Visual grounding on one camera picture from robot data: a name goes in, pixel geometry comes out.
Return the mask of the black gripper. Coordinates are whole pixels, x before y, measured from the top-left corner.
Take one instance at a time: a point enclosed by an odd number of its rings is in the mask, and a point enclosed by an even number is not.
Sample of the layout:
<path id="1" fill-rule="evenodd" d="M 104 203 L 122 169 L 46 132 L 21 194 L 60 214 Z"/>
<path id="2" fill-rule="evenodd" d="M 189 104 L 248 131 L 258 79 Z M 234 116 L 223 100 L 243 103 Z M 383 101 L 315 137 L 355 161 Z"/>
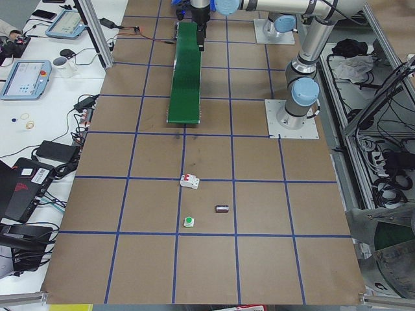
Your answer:
<path id="1" fill-rule="evenodd" d="M 190 0 L 190 6 L 192 21 L 197 24 L 197 30 L 205 31 L 210 20 L 210 0 Z M 203 45 L 199 45 L 198 49 L 204 52 Z"/>

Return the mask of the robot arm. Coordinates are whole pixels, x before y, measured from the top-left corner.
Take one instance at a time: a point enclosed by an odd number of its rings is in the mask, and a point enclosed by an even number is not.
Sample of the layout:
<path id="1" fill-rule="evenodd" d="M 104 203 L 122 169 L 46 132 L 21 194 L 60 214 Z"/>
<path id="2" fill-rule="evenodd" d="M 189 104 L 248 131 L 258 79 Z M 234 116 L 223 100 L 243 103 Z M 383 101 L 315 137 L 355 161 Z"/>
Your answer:
<path id="1" fill-rule="evenodd" d="M 280 45 L 294 45 L 294 32 L 297 27 L 297 18 L 292 14 L 270 12 L 270 23 L 267 35 L 271 43 Z"/>
<path id="2" fill-rule="evenodd" d="M 237 10 L 266 11 L 279 14 L 299 14 L 313 18 L 311 28 L 298 55 L 287 66 L 285 76 L 289 97 L 277 112 L 282 127 L 300 129 L 320 89 L 311 78 L 316 63 L 337 21 L 350 19 L 363 9 L 365 1 L 215 1 L 216 11 L 223 16 Z"/>

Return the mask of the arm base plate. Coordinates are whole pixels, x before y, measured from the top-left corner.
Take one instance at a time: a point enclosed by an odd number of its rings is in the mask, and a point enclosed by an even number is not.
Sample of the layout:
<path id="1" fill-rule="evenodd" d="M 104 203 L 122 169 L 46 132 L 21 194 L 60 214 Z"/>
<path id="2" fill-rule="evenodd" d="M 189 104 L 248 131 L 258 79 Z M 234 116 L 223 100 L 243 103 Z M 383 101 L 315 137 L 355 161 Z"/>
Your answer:
<path id="1" fill-rule="evenodd" d="M 268 136 L 271 139 L 319 139 L 314 106 L 306 116 L 293 117 L 285 111 L 286 100 L 265 100 Z"/>
<path id="2" fill-rule="evenodd" d="M 294 45 L 292 31 L 278 32 L 268 19 L 254 19 L 255 40 L 257 44 Z"/>

